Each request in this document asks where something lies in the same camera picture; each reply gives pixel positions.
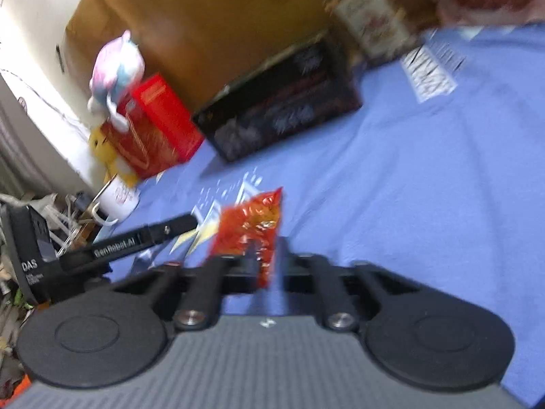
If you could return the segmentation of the orange red snack packet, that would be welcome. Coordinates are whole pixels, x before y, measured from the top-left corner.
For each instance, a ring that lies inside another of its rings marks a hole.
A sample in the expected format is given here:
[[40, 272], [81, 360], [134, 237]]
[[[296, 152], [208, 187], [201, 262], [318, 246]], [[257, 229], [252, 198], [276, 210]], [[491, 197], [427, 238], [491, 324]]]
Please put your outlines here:
[[283, 189], [256, 195], [227, 207], [220, 215], [211, 255], [241, 256], [250, 246], [259, 263], [258, 286], [268, 288], [273, 274], [275, 242], [282, 216]]

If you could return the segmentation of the white enamel mug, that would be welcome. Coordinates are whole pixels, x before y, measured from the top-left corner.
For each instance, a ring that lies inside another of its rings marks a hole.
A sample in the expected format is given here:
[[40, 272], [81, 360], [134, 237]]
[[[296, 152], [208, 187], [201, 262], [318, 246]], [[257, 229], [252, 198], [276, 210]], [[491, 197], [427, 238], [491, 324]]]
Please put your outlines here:
[[130, 187], [116, 175], [110, 179], [91, 202], [91, 217], [101, 226], [122, 223], [139, 205], [139, 190]]

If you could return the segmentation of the yellow duck plush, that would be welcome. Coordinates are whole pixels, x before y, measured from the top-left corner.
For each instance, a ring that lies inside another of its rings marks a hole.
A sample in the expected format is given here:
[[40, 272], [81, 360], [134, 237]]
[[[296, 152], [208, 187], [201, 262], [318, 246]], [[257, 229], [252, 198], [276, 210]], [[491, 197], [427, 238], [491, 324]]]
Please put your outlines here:
[[104, 165], [104, 184], [115, 176], [119, 176], [129, 187], [134, 187], [139, 183], [138, 176], [130, 168], [125, 159], [117, 153], [114, 146], [105, 137], [99, 127], [91, 130], [89, 146], [93, 156]]

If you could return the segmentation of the red gift bag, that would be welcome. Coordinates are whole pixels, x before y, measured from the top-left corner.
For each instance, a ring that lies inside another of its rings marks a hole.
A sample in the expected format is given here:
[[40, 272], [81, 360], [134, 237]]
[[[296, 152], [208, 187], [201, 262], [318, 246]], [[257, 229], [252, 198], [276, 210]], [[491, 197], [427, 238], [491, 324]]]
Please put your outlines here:
[[127, 118], [129, 131], [119, 132], [109, 123], [101, 130], [140, 179], [190, 161], [204, 142], [190, 111], [159, 73], [130, 91], [117, 113]]

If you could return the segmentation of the blue tablecloth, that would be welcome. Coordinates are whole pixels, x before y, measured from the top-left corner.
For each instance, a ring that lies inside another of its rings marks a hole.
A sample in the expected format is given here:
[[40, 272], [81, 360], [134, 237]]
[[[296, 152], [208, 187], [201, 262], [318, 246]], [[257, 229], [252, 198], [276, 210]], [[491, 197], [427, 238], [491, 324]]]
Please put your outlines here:
[[367, 260], [499, 314], [503, 383], [544, 394], [544, 27], [435, 31], [367, 73], [355, 113], [235, 164], [209, 145], [140, 185], [119, 232], [281, 189], [280, 235], [338, 265]]

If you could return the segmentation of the pink blue plush toy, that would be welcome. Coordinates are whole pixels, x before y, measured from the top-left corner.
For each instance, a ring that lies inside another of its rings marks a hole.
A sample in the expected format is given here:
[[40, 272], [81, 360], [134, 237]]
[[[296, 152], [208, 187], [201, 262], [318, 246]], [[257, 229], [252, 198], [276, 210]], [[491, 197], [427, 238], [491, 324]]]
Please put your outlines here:
[[109, 121], [121, 133], [129, 131], [125, 116], [117, 112], [117, 105], [136, 88], [145, 73], [144, 58], [132, 40], [131, 31], [104, 44], [91, 73], [88, 111]]

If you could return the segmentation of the black gift box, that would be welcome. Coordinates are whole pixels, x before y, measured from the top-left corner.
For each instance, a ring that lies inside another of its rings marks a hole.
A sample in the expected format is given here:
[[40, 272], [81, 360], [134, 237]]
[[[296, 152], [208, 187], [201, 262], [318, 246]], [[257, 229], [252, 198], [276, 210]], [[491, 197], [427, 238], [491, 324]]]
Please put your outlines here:
[[192, 122], [232, 163], [362, 105], [345, 48], [322, 31], [225, 85]]

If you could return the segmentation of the wooden board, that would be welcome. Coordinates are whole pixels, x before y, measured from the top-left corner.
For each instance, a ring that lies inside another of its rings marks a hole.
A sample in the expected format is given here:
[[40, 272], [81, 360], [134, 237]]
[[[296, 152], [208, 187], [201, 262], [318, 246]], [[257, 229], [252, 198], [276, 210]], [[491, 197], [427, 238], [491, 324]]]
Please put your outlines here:
[[66, 25], [66, 70], [88, 91], [99, 50], [130, 31], [147, 73], [161, 73], [186, 107], [198, 109], [325, 24], [321, 0], [80, 0]]

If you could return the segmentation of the clear nut jar gold lid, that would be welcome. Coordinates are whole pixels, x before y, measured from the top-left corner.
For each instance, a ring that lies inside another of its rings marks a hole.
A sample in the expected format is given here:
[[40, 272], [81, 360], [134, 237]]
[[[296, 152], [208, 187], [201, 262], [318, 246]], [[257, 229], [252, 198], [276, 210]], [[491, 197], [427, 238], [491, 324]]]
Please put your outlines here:
[[420, 47], [417, 31], [396, 0], [322, 0], [370, 65], [382, 65]]

